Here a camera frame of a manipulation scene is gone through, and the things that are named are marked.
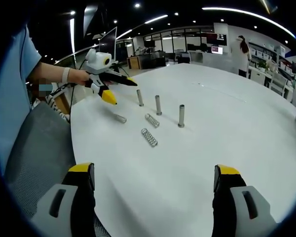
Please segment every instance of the person's arm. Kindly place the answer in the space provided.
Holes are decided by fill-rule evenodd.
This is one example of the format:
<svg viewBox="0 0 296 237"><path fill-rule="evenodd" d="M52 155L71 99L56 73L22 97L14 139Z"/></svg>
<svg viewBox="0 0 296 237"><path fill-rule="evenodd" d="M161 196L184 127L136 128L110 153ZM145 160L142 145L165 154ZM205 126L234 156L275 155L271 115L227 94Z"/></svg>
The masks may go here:
<svg viewBox="0 0 296 237"><path fill-rule="evenodd" d="M252 56L251 56L251 50L249 48L249 51L248 51L248 59L251 60L252 59Z"/></svg>
<svg viewBox="0 0 296 237"><path fill-rule="evenodd" d="M60 83L62 82L64 69L63 67L39 62L30 73L29 78L33 80L44 78L50 82ZM86 80L89 80L89 74L86 71L70 68L68 82L85 85Z"/></svg>

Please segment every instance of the cable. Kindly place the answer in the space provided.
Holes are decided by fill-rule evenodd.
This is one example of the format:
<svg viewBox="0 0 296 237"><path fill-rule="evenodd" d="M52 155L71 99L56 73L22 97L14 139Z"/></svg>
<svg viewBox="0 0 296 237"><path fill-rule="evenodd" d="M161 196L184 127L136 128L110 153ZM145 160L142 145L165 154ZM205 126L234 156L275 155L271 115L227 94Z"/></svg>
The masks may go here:
<svg viewBox="0 0 296 237"><path fill-rule="evenodd" d="M24 48L24 43L25 43L27 32L28 32L27 28L25 27L25 33L24 33L23 43L22 43L22 47L21 47L21 55L20 55L20 77L21 77L21 80L22 80L22 55L23 55L23 48Z"/></svg>
<svg viewBox="0 0 296 237"><path fill-rule="evenodd" d="M81 63L79 70L82 68L83 64L85 63L85 61L87 61L86 59L83 60L83 62ZM73 86L73 92L71 93L71 101L70 101L70 109L69 109L69 121L71 122L71 107L73 105L73 97L74 97L74 88L77 84L75 84Z"/></svg>
<svg viewBox="0 0 296 237"><path fill-rule="evenodd" d="M126 73L126 75L129 77L128 73L122 67L119 67L119 68L121 68Z"/></svg>

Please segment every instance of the computer monitor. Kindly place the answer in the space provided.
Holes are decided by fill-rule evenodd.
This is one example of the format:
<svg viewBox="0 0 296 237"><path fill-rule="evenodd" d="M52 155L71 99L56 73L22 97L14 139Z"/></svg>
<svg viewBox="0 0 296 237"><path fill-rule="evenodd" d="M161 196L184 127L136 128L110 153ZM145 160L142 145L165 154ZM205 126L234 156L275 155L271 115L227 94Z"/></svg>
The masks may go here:
<svg viewBox="0 0 296 237"><path fill-rule="evenodd" d="M202 33L201 37L206 37L206 43L227 46L227 35L225 34Z"/></svg>
<svg viewBox="0 0 296 237"><path fill-rule="evenodd" d="M116 60L116 32L117 27L105 34L99 43L99 52L111 54L113 62Z"/></svg>
<svg viewBox="0 0 296 237"><path fill-rule="evenodd" d="M222 54L222 47L212 46L212 53Z"/></svg>
<svg viewBox="0 0 296 237"><path fill-rule="evenodd" d="M150 40L150 41L144 41L144 46L146 48L150 48L150 47L156 47L154 40Z"/></svg>

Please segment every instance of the ceiling light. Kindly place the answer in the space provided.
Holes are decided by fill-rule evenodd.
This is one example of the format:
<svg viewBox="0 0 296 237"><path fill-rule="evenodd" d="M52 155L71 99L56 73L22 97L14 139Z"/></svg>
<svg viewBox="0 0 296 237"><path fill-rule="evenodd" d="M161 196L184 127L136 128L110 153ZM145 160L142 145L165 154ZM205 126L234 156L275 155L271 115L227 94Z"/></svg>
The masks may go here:
<svg viewBox="0 0 296 237"><path fill-rule="evenodd" d="M281 26L280 24L276 23L275 21L272 21L264 16L260 16L260 15L257 15L255 13L252 13L252 12L248 12L248 11L243 11L243 10L238 10L238 9L233 9L233 8L226 8L226 7L203 7L202 8L203 10L218 10L218 11L233 11L233 12L239 12L239 13L243 13L243 14L247 14L247 15L251 15L251 16L254 16L254 17L257 17L257 18L260 18L264 21L267 21L279 28L281 28L283 31L285 31L286 33L290 34L292 37L294 37L296 39L296 36L290 32L288 29L286 29L285 27Z"/></svg>
<svg viewBox="0 0 296 237"><path fill-rule="evenodd" d="M163 15L163 16L153 18L152 20L146 21L145 24L149 24L149 23L151 23L153 21L157 21L157 20L160 20L160 19L165 18L165 17L168 17L168 15Z"/></svg>
<svg viewBox="0 0 296 237"><path fill-rule="evenodd" d="M171 37L165 37L165 38L162 38L163 40L170 40L172 39Z"/></svg>
<svg viewBox="0 0 296 237"><path fill-rule="evenodd" d="M125 33L122 33L119 37L117 37L116 39L118 40L119 38L121 38L122 36L128 34L129 32L132 32L133 30L128 30Z"/></svg>
<svg viewBox="0 0 296 237"><path fill-rule="evenodd" d="M267 4L266 4L265 0L262 0L262 3L263 3L263 5L264 5L264 7L265 7L267 13L268 13L268 14L271 14L271 13L270 13L270 10L269 10L268 7L267 7Z"/></svg>
<svg viewBox="0 0 296 237"><path fill-rule="evenodd" d="M74 49L74 18L70 19L70 40L71 40L71 49L75 53Z"/></svg>

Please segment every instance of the glass partition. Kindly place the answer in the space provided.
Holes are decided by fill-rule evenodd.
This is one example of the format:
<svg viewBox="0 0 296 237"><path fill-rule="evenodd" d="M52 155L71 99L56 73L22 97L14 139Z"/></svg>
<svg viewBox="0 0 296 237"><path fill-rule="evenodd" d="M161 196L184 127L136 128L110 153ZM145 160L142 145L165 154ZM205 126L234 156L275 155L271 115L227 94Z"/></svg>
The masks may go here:
<svg viewBox="0 0 296 237"><path fill-rule="evenodd" d="M172 37L171 31L162 32L162 48L163 51L166 53L173 53L173 44L172 44Z"/></svg>
<svg viewBox="0 0 296 237"><path fill-rule="evenodd" d="M154 48L154 51L162 51L162 45L161 45L161 34L152 35L152 40L154 40L154 43L156 47Z"/></svg>
<svg viewBox="0 0 296 237"><path fill-rule="evenodd" d="M201 36L199 28L185 30L187 50L195 50L196 46L201 45Z"/></svg>
<svg viewBox="0 0 296 237"><path fill-rule="evenodd" d="M174 52L180 50L186 52L185 33L183 30L172 31Z"/></svg>

